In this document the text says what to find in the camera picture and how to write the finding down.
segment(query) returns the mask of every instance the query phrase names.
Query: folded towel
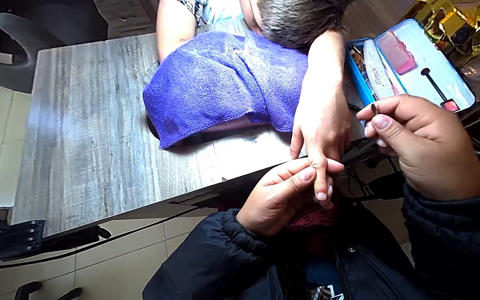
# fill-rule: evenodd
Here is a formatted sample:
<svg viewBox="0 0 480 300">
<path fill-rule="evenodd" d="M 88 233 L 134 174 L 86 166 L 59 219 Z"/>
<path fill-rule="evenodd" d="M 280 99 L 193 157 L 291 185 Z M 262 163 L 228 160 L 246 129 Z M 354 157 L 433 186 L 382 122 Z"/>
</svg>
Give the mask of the folded towel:
<svg viewBox="0 0 480 300">
<path fill-rule="evenodd" d="M 307 56 L 247 31 L 211 31 L 180 46 L 143 91 L 148 116 L 168 148 L 240 119 L 292 131 Z"/>
</svg>

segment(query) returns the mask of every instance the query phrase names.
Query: puffer jacket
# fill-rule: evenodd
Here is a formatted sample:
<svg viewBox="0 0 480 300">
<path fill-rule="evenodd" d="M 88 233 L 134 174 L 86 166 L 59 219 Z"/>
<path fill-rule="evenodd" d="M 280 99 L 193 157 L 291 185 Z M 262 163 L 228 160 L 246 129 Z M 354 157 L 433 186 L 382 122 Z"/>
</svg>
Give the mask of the puffer jacket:
<svg viewBox="0 0 480 300">
<path fill-rule="evenodd" d="M 340 201 L 334 230 L 344 298 L 480 299 L 480 197 L 432 201 L 404 186 L 415 267 L 361 203 Z M 205 218 L 143 291 L 152 299 L 284 299 L 273 239 L 249 232 L 238 210 Z"/>
</svg>

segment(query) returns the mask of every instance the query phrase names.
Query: shirt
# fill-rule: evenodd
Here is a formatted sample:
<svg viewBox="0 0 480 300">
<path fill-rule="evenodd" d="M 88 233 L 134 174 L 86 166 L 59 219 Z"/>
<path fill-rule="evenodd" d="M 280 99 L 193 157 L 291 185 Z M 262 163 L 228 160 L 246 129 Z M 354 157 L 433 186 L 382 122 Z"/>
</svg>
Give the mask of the shirt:
<svg viewBox="0 0 480 300">
<path fill-rule="evenodd" d="M 242 19 L 239 0 L 178 0 L 196 17 L 197 26 Z"/>
</svg>

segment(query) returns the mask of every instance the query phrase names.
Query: gray wood-grain table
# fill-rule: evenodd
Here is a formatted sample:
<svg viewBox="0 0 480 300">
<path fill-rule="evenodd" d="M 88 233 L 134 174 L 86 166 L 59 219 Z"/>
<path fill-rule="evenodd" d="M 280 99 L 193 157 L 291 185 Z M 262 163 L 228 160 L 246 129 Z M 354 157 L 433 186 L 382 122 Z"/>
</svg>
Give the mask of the gray wood-grain table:
<svg viewBox="0 0 480 300">
<path fill-rule="evenodd" d="M 44 219 L 44 236 L 57 235 L 290 159 L 290 135 L 270 127 L 160 149 L 142 100 L 157 66 L 155 34 L 39 52 L 13 224 Z"/>
</svg>

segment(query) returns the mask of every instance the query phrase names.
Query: dark hair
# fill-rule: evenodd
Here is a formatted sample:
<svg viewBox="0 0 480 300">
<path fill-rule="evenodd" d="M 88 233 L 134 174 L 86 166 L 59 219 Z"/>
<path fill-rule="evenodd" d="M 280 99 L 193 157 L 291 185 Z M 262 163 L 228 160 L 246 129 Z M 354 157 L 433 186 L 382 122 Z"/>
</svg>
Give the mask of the dark hair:
<svg viewBox="0 0 480 300">
<path fill-rule="evenodd" d="M 314 40 L 341 29 L 350 0 L 258 0 L 262 34 L 283 47 L 308 53 Z"/>
</svg>

